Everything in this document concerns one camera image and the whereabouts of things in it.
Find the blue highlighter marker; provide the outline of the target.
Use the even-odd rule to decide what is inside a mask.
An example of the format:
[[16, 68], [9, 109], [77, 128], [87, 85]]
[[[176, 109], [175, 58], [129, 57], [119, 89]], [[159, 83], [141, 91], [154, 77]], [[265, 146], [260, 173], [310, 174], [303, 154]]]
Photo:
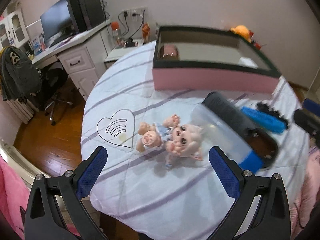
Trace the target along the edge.
[[249, 117], [257, 125], [270, 132], [281, 134], [287, 129], [287, 125], [285, 124], [285, 122], [259, 110], [242, 107], [241, 112]]

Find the black tv remote control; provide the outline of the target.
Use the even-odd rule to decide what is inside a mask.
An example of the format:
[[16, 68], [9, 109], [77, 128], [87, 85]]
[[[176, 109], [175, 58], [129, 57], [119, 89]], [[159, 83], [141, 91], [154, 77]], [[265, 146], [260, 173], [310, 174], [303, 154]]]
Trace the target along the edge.
[[251, 148], [238, 163], [243, 170], [257, 172], [273, 164], [278, 155], [278, 144], [234, 104], [219, 92], [211, 92], [202, 105], [214, 113]]

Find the white usb wall charger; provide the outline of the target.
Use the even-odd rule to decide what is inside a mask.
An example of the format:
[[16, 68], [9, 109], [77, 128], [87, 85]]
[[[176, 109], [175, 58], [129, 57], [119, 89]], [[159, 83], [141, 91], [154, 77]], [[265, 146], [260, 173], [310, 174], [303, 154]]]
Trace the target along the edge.
[[239, 66], [257, 69], [258, 65], [249, 57], [241, 57], [238, 62]]

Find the clear tube blue cap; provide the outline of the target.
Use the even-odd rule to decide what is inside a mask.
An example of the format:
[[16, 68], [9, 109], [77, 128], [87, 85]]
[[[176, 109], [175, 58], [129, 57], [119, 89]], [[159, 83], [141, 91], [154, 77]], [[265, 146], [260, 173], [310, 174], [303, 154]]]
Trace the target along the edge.
[[257, 173], [263, 168], [263, 161], [233, 129], [215, 113], [200, 104], [191, 113], [191, 123], [202, 128], [203, 150], [219, 146], [229, 159], [242, 170]]

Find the pink pig-eared doll figure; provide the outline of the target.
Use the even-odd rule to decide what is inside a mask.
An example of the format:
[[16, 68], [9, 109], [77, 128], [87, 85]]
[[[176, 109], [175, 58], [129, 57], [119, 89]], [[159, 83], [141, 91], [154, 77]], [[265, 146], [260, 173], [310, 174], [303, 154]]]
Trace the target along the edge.
[[171, 169], [177, 158], [192, 158], [202, 161], [202, 128], [193, 124], [180, 124], [180, 117], [170, 116], [163, 123], [141, 122], [136, 150], [143, 153], [149, 148], [166, 150], [166, 169]]

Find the rose gold metal canister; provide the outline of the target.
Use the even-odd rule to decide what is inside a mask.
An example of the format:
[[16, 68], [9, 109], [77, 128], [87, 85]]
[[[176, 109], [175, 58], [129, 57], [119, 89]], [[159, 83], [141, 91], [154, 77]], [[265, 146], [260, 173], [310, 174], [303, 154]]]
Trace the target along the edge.
[[161, 46], [158, 58], [160, 60], [179, 60], [178, 48], [173, 44], [165, 44]]

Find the white striped quilt cover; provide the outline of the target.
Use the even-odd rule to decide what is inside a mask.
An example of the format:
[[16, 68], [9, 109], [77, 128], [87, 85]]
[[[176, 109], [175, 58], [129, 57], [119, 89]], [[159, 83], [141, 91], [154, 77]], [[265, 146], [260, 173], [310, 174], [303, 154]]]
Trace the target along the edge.
[[82, 158], [98, 146], [108, 152], [89, 199], [151, 239], [205, 239], [234, 202], [209, 163], [210, 148], [240, 164], [256, 151], [202, 106], [206, 90], [155, 90], [155, 46], [119, 59], [86, 100]]

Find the red cartoon storage box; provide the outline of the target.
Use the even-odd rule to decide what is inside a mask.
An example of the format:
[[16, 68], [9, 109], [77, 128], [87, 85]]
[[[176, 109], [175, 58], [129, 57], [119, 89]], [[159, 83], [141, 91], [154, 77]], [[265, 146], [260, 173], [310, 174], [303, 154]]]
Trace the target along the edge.
[[253, 40], [253, 35], [254, 35], [254, 33], [251, 30], [249, 30], [250, 43], [255, 48], [257, 48], [257, 50], [260, 50], [261, 49], [261, 45], [259, 43], [257, 43], [255, 40]]

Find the orange octopus plush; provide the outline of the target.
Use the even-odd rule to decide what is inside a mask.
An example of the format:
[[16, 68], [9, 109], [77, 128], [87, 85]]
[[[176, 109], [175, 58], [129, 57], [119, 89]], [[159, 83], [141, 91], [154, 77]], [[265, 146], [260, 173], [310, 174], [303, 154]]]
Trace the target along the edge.
[[249, 43], [252, 42], [252, 32], [244, 25], [237, 25], [236, 27], [232, 27], [230, 29], [231, 32], [240, 35]]

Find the black office chair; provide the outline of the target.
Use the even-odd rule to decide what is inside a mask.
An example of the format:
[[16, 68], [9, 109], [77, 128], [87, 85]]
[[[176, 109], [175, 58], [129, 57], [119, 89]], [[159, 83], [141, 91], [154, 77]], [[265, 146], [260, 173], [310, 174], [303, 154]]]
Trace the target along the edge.
[[42, 85], [41, 90], [35, 95], [35, 102], [40, 111], [44, 112], [45, 116], [49, 116], [50, 124], [55, 126], [54, 110], [58, 103], [65, 103], [72, 106], [71, 101], [62, 98], [61, 88], [66, 84], [68, 79], [67, 72], [59, 67], [45, 69], [41, 72]]

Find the dark jacket on chair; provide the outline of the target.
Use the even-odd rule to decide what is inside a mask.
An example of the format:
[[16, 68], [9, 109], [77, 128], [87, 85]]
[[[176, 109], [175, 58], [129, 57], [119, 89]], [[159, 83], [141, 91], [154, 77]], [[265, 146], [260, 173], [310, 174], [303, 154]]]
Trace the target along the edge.
[[25, 102], [41, 90], [37, 68], [22, 50], [8, 46], [1, 50], [1, 95], [4, 101]]

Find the white computer desk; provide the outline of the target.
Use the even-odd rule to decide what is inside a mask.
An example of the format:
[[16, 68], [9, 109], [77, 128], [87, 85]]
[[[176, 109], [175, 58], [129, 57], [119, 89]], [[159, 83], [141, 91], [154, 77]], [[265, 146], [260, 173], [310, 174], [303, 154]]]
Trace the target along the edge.
[[33, 59], [33, 65], [42, 69], [60, 62], [73, 81], [76, 89], [86, 100], [98, 80], [106, 72], [104, 60], [114, 49], [112, 32], [107, 20], [47, 48]]

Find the low black white cabinet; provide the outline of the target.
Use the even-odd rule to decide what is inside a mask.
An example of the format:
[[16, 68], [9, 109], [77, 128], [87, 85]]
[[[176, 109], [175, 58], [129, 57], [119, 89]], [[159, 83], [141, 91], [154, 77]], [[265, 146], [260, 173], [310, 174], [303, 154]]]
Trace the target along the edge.
[[134, 40], [134, 42], [137, 44], [136, 47], [113, 48], [112, 51], [108, 54], [108, 56], [104, 60], [104, 64], [106, 68], [107, 69], [110, 68], [121, 57], [136, 50], [138, 47], [141, 47], [144, 44], [143, 39], [136, 39]]

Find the orange-lid glass bottle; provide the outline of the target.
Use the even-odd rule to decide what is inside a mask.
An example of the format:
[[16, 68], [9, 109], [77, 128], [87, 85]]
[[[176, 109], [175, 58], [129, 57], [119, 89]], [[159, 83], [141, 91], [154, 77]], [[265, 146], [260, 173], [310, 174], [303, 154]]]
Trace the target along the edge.
[[111, 23], [112, 35], [117, 47], [124, 46], [124, 37], [120, 31], [120, 26], [117, 21]]

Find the black computer monitor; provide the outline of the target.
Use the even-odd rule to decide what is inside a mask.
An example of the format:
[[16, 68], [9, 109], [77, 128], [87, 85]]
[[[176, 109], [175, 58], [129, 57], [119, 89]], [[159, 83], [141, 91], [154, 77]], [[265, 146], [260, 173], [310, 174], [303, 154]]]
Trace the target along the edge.
[[50, 39], [67, 27], [72, 26], [68, 0], [59, 0], [40, 16], [44, 38]]

